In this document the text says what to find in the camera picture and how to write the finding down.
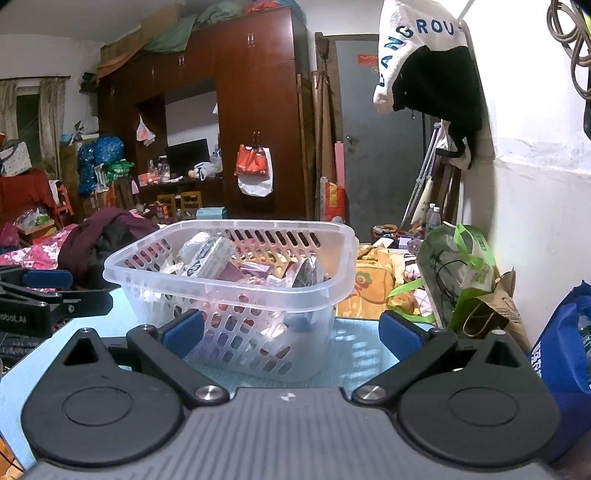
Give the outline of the grey door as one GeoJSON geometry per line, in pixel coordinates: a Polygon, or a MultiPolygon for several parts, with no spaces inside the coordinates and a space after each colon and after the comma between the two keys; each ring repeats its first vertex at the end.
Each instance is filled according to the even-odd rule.
{"type": "Polygon", "coordinates": [[[376,225],[401,224],[427,148],[423,114],[377,111],[377,53],[375,40],[335,41],[349,226],[362,242],[376,225]]]}

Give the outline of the green white plastic bag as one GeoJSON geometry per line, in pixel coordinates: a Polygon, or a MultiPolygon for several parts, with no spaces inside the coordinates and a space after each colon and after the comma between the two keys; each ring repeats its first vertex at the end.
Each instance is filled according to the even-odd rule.
{"type": "Polygon", "coordinates": [[[493,251],[472,225],[444,223],[431,231],[418,251],[420,277],[394,288],[388,298],[424,290],[432,313],[408,314],[416,323],[460,331],[468,318],[468,302],[491,293],[499,277],[493,251]]]}

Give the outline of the pink floral bedding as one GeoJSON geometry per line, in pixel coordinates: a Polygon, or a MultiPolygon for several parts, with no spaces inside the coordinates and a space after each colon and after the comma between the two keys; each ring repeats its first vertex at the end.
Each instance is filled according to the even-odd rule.
{"type": "Polygon", "coordinates": [[[0,256],[0,265],[35,270],[56,269],[61,247],[75,228],[76,225],[66,226],[56,234],[45,237],[38,244],[4,253],[0,256]]]}

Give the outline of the yellow orange blanket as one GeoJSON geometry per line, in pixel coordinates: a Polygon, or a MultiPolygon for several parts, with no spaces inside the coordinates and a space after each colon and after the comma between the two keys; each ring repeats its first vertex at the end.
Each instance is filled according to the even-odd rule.
{"type": "Polygon", "coordinates": [[[393,309],[420,315],[420,303],[414,294],[416,288],[392,295],[394,290],[417,278],[407,269],[410,260],[408,254],[386,247],[360,246],[353,291],[335,306],[335,316],[378,320],[384,311],[393,309]]]}

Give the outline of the black monitor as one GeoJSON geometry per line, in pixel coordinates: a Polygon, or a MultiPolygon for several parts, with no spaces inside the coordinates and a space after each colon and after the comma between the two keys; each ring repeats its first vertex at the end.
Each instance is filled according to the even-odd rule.
{"type": "Polygon", "coordinates": [[[184,176],[197,164],[209,161],[211,153],[208,149],[207,139],[193,140],[168,146],[165,155],[171,173],[178,177],[184,176]]]}

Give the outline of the white plastic laundry basket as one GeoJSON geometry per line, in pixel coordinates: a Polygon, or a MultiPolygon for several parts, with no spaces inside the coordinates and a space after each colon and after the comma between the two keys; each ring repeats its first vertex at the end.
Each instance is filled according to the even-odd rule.
{"type": "Polygon", "coordinates": [[[353,291],[359,241],[349,226],[315,221],[213,219],[164,226],[110,255],[103,277],[120,286],[141,323],[161,326],[190,309],[204,315],[191,353],[210,366],[284,382],[322,369],[335,306],[353,291]],[[208,238],[235,243],[217,279],[188,278],[184,267],[208,238]],[[318,257],[322,284],[280,288],[238,283],[243,262],[288,271],[318,257]]]}

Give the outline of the brown paper bag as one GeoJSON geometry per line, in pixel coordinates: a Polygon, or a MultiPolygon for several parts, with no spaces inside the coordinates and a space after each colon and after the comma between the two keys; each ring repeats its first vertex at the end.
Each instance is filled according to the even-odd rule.
{"type": "Polygon", "coordinates": [[[525,326],[513,300],[516,272],[503,274],[491,293],[481,294],[465,303],[464,319],[460,326],[465,336],[484,339],[493,330],[508,332],[525,354],[532,349],[525,326]]]}

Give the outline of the red cloth covered furniture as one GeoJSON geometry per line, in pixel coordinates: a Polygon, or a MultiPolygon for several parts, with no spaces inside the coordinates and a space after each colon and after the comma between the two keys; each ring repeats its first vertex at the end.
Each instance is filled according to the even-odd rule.
{"type": "Polygon", "coordinates": [[[42,207],[51,218],[56,218],[55,202],[44,171],[33,168],[14,177],[2,177],[0,181],[0,220],[13,223],[24,212],[42,207]]]}

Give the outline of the white and black hanging jacket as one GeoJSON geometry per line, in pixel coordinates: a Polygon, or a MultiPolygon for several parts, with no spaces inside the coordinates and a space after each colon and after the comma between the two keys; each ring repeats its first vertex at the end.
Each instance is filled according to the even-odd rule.
{"type": "Polygon", "coordinates": [[[483,128],[484,101],[460,22],[437,1],[386,1],[378,60],[376,108],[408,108],[442,120],[437,154],[470,169],[483,128]]]}

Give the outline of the orange white hanging bag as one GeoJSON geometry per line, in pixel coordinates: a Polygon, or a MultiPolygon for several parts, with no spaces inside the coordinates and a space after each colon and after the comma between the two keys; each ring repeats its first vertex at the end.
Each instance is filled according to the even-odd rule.
{"type": "Polygon", "coordinates": [[[235,162],[235,177],[242,194],[265,198],[273,193],[273,159],[270,149],[262,146],[239,145],[235,162]]]}

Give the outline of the dark maroon clothes pile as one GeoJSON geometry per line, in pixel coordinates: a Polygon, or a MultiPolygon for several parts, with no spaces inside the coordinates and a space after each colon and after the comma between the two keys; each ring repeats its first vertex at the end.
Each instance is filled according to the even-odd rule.
{"type": "Polygon", "coordinates": [[[111,283],[103,278],[105,260],[157,230],[155,223],[129,211],[102,208],[69,233],[60,248],[58,268],[72,275],[73,288],[107,288],[111,283]]]}

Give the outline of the window curtains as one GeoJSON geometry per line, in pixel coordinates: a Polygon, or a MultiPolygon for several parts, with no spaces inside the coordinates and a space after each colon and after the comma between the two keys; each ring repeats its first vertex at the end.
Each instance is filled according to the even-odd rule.
{"type": "Polygon", "coordinates": [[[19,83],[1,82],[1,175],[13,177],[35,168],[59,180],[66,79],[42,77],[32,94],[24,94],[19,83]]]}

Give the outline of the blue patterned bundle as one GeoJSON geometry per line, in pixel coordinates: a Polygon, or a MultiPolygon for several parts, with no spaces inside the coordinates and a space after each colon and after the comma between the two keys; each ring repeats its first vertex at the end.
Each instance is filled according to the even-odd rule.
{"type": "Polygon", "coordinates": [[[127,177],[132,166],[124,159],[124,145],[118,137],[83,143],[77,151],[78,194],[88,197],[107,190],[115,180],[127,177]]]}

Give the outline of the blue woven bag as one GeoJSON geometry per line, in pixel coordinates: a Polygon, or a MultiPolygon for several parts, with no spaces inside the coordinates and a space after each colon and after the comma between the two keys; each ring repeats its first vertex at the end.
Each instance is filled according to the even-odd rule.
{"type": "Polygon", "coordinates": [[[548,458],[564,455],[590,430],[590,285],[574,287],[555,309],[530,354],[550,391],[560,425],[548,458]]]}

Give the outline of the blue white pack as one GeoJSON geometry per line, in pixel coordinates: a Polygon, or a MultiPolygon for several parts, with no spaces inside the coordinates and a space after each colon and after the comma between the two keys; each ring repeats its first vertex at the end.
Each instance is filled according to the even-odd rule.
{"type": "Polygon", "coordinates": [[[182,275],[193,279],[217,279],[233,255],[235,243],[228,238],[208,238],[186,264],[182,275]]]}

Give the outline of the pink white long box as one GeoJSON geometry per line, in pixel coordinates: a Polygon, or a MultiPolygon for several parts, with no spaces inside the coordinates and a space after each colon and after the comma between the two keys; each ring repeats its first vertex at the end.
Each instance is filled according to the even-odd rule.
{"type": "Polygon", "coordinates": [[[238,270],[242,273],[242,278],[238,279],[238,283],[280,288],[294,286],[294,277],[292,275],[271,264],[243,262],[238,267],[238,270]]]}

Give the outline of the dark red wooden wardrobe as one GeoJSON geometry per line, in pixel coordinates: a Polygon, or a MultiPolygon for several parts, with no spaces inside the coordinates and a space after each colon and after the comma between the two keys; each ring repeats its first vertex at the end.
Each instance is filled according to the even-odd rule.
{"type": "Polygon", "coordinates": [[[193,32],[184,51],[137,53],[97,85],[100,132],[124,143],[143,174],[164,154],[172,125],[165,106],[214,92],[223,200],[238,218],[314,216],[314,126],[308,32],[288,7],[254,12],[193,32]],[[242,194],[238,148],[270,149],[273,192],[242,194]]]}

